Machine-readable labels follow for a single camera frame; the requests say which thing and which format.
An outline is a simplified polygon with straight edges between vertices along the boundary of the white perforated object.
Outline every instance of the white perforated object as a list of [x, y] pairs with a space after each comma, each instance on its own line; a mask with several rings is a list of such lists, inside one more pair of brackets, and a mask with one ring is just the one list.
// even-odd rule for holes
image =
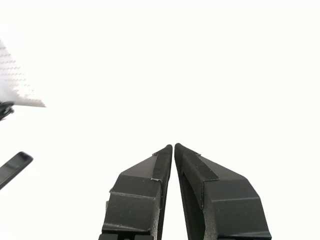
[[14, 101], [17, 105], [45, 107], [28, 83], [25, 73], [0, 40], [0, 101]]

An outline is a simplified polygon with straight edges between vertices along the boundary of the smartphone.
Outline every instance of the smartphone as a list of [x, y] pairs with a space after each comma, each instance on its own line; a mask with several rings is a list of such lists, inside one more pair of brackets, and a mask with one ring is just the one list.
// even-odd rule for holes
[[32, 161], [31, 156], [21, 151], [0, 167], [0, 190]]

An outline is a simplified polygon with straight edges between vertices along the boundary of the white table surface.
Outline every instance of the white table surface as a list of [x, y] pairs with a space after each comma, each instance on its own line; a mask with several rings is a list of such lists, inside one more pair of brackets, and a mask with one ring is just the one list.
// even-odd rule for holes
[[[119, 173], [146, 159], [166, 142], [161, 134], [160, 139], [142, 143], [134, 142], [136, 135], [132, 132], [128, 139], [122, 138], [120, 132], [109, 131], [107, 136], [101, 125], [89, 127], [91, 121], [77, 122], [75, 117], [68, 119], [66, 115], [61, 120], [49, 108], [16, 106], [15, 110], [0, 122], [0, 165], [19, 151], [32, 155], [34, 161], [0, 191], [1, 240], [98, 239], [105, 201]], [[141, 134], [150, 136], [145, 131]], [[208, 144], [193, 147], [201, 148], [204, 157], [214, 159], [213, 148]], [[315, 175], [308, 165], [311, 162], [280, 162], [275, 157], [257, 164], [250, 160], [252, 156], [240, 162], [229, 157], [223, 160], [224, 164], [217, 162], [250, 180], [262, 199], [274, 239], [287, 236], [284, 230], [297, 218], [302, 228], [316, 226], [316, 221], [303, 221], [317, 212]], [[173, 162], [163, 239], [177, 238], [187, 239], [187, 233]]]

